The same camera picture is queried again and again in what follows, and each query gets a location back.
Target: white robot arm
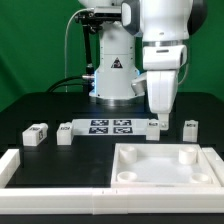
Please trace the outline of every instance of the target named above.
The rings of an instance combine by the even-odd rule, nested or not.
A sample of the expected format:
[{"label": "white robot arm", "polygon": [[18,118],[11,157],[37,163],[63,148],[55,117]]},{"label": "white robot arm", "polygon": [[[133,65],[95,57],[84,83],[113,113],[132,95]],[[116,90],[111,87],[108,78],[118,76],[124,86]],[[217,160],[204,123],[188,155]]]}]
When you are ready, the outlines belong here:
[{"label": "white robot arm", "polygon": [[133,80],[132,86],[135,92],[142,91],[142,82],[146,80],[149,107],[152,113],[158,114],[161,130],[169,128],[179,69],[187,61],[183,40],[189,38],[189,18],[195,2],[204,3],[203,0],[126,0],[122,3],[123,26],[132,35],[142,35],[143,68],[147,71]]}]

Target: warning label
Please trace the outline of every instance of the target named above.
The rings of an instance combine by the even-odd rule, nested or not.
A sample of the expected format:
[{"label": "warning label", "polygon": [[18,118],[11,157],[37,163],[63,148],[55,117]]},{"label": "warning label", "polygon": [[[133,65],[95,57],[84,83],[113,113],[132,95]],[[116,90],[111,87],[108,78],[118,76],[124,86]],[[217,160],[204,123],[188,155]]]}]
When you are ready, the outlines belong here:
[{"label": "warning label", "polygon": [[114,61],[113,65],[111,66],[111,68],[123,68],[119,58],[116,58],[116,60]]}]

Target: green backdrop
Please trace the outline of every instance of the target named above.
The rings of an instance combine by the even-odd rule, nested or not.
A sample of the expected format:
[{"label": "green backdrop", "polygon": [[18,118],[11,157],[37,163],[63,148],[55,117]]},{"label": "green backdrop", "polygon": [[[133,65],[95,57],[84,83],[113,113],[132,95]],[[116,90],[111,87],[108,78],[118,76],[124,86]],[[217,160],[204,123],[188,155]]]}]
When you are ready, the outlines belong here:
[{"label": "green backdrop", "polygon": [[[209,92],[224,100],[224,1],[207,2],[208,18],[190,40],[189,77],[179,91]],[[64,78],[65,29],[80,7],[78,0],[0,0],[0,111],[22,95],[45,91]],[[91,43],[97,65],[97,38],[91,37]],[[136,58],[141,68],[141,41]],[[69,75],[84,71],[82,29],[73,24]]]}]

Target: black tabletop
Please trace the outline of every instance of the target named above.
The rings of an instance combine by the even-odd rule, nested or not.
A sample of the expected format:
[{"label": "black tabletop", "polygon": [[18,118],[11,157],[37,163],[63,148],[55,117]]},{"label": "black tabletop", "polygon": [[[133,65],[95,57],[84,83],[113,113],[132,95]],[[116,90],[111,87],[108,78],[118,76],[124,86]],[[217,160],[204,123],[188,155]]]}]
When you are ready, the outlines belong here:
[{"label": "black tabletop", "polygon": [[[0,156],[19,148],[21,165],[7,188],[110,187],[116,143],[184,144],[186,120],[199,121],[198,144],[213,147],[224,157],[224,102],[206,93],[178,93],[170,114],[170,128],[160,142],[145,136],[75,136],[71,146],[57,146],[56,131],[73,119],[155,118],[144,105],[107,107],[91,104],[83,93],[27,94],[0,113]],[[24,147],[22,132],[36,123],[47,123],[48,137],[38,147]],[[2,216],[4,223],[223,223],[219,214],[60,215]]]}]

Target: small white block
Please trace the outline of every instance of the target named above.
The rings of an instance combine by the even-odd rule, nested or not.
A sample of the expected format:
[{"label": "small white block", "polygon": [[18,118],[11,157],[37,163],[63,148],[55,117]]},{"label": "small white block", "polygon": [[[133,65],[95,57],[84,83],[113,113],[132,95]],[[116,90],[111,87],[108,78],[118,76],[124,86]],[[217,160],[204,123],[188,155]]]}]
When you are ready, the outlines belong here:
[{"label": "small white block", "polygon": [[58,145],[71,145],[73,139],[72,123],[61,124],[57,131]]},{"label": "small white block", "polygon": [[33,124],[23,132],[24,146],[38,146],[47,137],[47,124]]},{"label": "small white block", "polygon": [[150,141],[160,140],[160,128],[158,120],[156,119],[149,120],[146,128],[146,140]]},{"label": "small white block", "polygon": [[197,142],[198,138],[198,122],[191,120],[185,121],[183,131],[184,142]]},{"label": "small white block", "polygon": [[9,149],[0,159],[0,188],[8,184],[19,165],[19,149]]}]

